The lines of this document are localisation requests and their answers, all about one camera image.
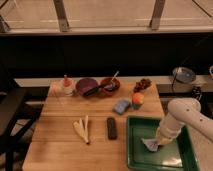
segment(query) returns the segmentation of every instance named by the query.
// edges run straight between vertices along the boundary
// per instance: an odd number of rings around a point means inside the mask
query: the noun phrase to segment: banana peel
[[[88,115],[86,115],[84,121],[82,120],[82,118],[80,118],[79,121],[73,123],[75,132],[79,135],[79,137],[81,137],[84,140],[86,144],[89,144],[88,121],[89,117]]]
[[[161,134],[161,132],[160,132],[160,128],[159,127],[157,128],[155,138],[156,138],[156,140],[158,142],[158,145],[167,145],[170,142],[172,142],[172,140],[173,140],[173,139],[169,139],[169,138],[163,136]]]

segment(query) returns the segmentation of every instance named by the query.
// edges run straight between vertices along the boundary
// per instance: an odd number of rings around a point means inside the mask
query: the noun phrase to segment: glass panel
[[[148,26],[155,0],[64,0],[71,27]]]
[[[194,0],[194,2],[213,17],[213,0]]]
[[[12,29],[58,28],[52,0],[9,0],[0,12]]]
[[[192,0],[167,0],[160,25],[207,26],[213,20]]]

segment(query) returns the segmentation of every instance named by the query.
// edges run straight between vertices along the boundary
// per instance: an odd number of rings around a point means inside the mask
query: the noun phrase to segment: blue sponge
[[[116,103],[114,106],[113,110],[119,115],[122,115],[130,106],[130,104],[131,103],[128,100],[119,100],[118,103]]]

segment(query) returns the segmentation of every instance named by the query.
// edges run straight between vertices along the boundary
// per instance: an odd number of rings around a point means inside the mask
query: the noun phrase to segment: black wall
[[[99,36],[2,36],[0,60],[14,77],[205,74],[213,33]]]

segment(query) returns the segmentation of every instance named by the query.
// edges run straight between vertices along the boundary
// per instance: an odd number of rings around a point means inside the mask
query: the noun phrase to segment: food item
[[[79,121],[73,123],[74,130],[76,133],[84,140],[86,144],[89,144],[89,137],[88,137],[88,115],[85,116],[85,120],[80,118]]]
[[[138,110],[144,102],[144,95],[142,93],[134,93],[132,95],[132,107],[135,110]]]
[[[136,82],[136,85],[134,87],[134,92],[140,92],[141,90],[145,90],[148,87],[151,86],[151,80],[150,79],[141,79],[141,81]]]
[[[141,138],[141,141],[146,148],[151,152],[157,152],[159,146],[169,144],[173,139],[166,138],[160,133],[160,129],[157,128],[155,138]]]
[[[117,139],[117,129],[115,118],[109,117],[107,118],[107,130],[108,130],[108,138],[110,140]]]

